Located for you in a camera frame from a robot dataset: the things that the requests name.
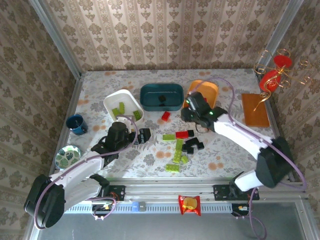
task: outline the damask wallpaper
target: damask wallpaper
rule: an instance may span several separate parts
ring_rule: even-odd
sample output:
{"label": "damask wallpaper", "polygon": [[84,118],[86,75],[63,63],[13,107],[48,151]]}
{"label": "damask wallpaper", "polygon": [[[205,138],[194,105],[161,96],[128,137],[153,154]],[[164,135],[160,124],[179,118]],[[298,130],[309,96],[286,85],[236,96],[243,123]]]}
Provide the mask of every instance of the damask wallpaper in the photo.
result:
{"label": "damask wallpaper", "polygon": [[23,238],[23,205],[47,174],[75,79],[27,0],[0,0],[0,239]]}
{"label": "damask wallpaper", "polygon": [[45,0],[82,71],[251,68],[288,0]]}
{"label": "damask wallpaper", "polygon": [[308,195],[320,228],[320,1],[305,0],[280,48],[291,52],[298,66],[299,60],[310,61],[313,71],[299,71],[297,79],[304,75],[313,82],[303,85],[292,82],[290,88],[279,88],[273,95],[273,112],[278,126],[290,142],[296,164],[308,182]]}

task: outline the snack bag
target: snack bag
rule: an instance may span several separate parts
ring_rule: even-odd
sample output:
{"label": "snack bag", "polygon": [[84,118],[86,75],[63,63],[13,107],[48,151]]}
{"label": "snack bag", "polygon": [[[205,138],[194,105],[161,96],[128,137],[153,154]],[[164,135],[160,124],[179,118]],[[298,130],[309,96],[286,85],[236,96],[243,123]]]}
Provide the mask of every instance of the snack bag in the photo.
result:
{"label": "snack bag", "polygon": [[200,197],[190,197],[190,196],[181,196],[178,197],[179,206],[181,214],[187,213],[196,213],[198,216],[201,216],[201,205]]}

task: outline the blue cup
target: blue cup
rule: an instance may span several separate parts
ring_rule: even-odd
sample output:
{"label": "blue cup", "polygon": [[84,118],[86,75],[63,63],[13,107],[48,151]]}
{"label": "blue cup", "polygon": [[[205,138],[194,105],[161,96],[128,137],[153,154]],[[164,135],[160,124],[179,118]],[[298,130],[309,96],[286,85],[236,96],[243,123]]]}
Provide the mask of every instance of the blue cup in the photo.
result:
{"label": "blue cup", "polygon": [[84,118],[79,114],[68,117],[66,120],[66,126],[71,130],[71,132],[78,136],[88,132],[88,125],[86,124]]}

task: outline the green block in basket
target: green block in basket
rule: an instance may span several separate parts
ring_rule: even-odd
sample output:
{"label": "green block in basket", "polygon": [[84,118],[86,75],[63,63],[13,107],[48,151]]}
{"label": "green block in basket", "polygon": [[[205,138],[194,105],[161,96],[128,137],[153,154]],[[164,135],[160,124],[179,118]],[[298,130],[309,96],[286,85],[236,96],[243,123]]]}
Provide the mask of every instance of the green block in basket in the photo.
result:
{"label": "green block in basket", "polygon": [[175,164],[167,164],[167,165],[165,165],[165,171],[166,172],[178,173],[179,170],[180,170],[179,165],[175,165]]}
{"label": "green block in basket", "polygon": [[176,135],[175,134],[164,134],[162,136],[163,141],[174,141],[176,140]]}
{"label": "green block in basket", "polygon": [[119,102],[119,113],[125,114],[125,104],[123,102]]}
{"label": "green block in basket", "polygon": [[118,108],[114,108],[114,109],[112,109],[112,113],[113,113],[113,115],[116,117],[116,116],[118,116],[119,114],[120,114],[120,112],[119,112],[119,110],[118,110]]}
{"label": "green block in basket", "polygon": [[175,150],[172,162],[174,162],[175,164],[179,164],[181,160],[181,155],[182,155],[182,151]]}
{"label": "green block in basket", "polygon": [[137,111],[134,111],[133,112],[133,115],[135,117],[135,120],[138,121],[139,119],[141,119],[141,115],[140,115],[140,112],[137,110]]}
{"label": "green block in basket", "polygon": [[189,159],[186,156],[182,156],[181,161],[183,162],[183,164],[186,164],[189,162]]}
{"label": "green block in basket", "polygon": [[177,138],[176,144],[175,144],[175,150],[182,150],[182,145],[184,144],[184,140],[181,138]]}

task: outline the floral tablecloth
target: floral tablecloth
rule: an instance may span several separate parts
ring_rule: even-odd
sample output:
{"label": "floral tablecloth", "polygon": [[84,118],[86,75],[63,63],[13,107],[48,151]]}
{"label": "floral tablecloth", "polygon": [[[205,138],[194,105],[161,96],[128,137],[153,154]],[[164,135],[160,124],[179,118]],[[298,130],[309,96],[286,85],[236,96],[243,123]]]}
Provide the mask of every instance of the floral tablecloth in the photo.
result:
{"label": "floral tablecloth", "polygon": [[[128,89],[139,100],[140,88],[148,83],[177,83],[186,94],[192,81],[220,77],[230,81],[235,88],[235,102],[232,115],[244,121],[242,93],[260,93],[256,76],[251,69],[213,69],[213,70],[142,70],[142,71],[93,71],[87,72],[78,99],[76,113],[81,114],[88,133],[76,136],[70,133],[68,143],[78,146],[83,155],[90,151],[103,136],[107,135],[112,124],[106,111],[104,98],[120,89]],[[232,91],[224,82],[215,81],[219,87],[216,105],[228,109]],[[236,174],[256,167],[255,159],[243,148],[217,133],[198,133],[194,123],[181,120],[180,110],[171,112],[168,122],[161,120],[163,112],[144,112],[143,124],[138,128],[150,128],[151,138],[145,144],[135,145],[119,154],[119,158],[98,173],[109,178],[144,177],[234,177]],[[203,150],[195,148],[188,155],[189,162],[180,165],[179,173],[166,172],[166,164],[172,164],[175,141],[162,141],[163,134],[194,130],[195,137],[204,143]],[[256,131],[273,137],[271,127],[254,128]]]}

